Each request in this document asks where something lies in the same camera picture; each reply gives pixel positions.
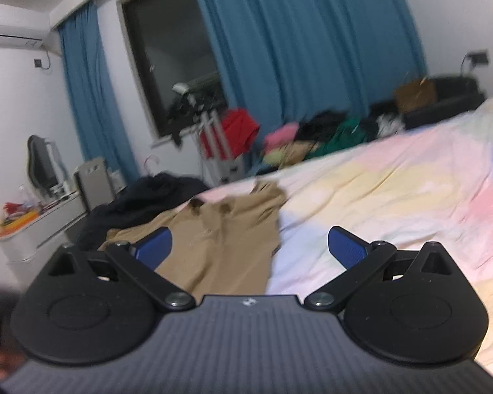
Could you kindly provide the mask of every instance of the air conditioner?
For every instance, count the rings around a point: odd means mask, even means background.
[[[0,4],[0,47],[38,49],[49,33],[47,14]]]

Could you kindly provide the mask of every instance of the blue gripper pad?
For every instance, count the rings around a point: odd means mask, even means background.
[[[172,231],[160,227],[134,244],[135,258],[155,271],[170,254],[173,242]]]
[[[346,270],[349,270],[371,251],[371,245],[340,226],[329,231],[329,252]]]

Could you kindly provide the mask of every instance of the curtain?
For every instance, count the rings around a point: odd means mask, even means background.
[[[426,72],[405,0],[198,0],[230,106],[265,135],[325,109],[368,114]]]
[[[139,170],[122,124],[100,39],[97,8],[91,1],[59,28],[64,73],[75,125],[86,160],[103,157],[126,182]]]

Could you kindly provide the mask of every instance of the black armchair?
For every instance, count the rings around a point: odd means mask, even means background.
[[[473,77],[433,77],[431,81],[436,88],[437,102],[402,114],[405,128],[408,130],[438,123],[463,112],[474,111],[486,100]],[[384,113],[399,113],[394,100],[373,104],[370,109],[372,117]]]

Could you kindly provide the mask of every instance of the bed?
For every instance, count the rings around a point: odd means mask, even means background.
[[[267,294],[302,300],[344,271],[327,248],[340,225],[366,241],[418,250],[441,242],[488,309],[476,360],[493,375],[493,98],[476,112],[269,175],[285,189],[281,248]],[[203,194],[247,194],[254,179]]]

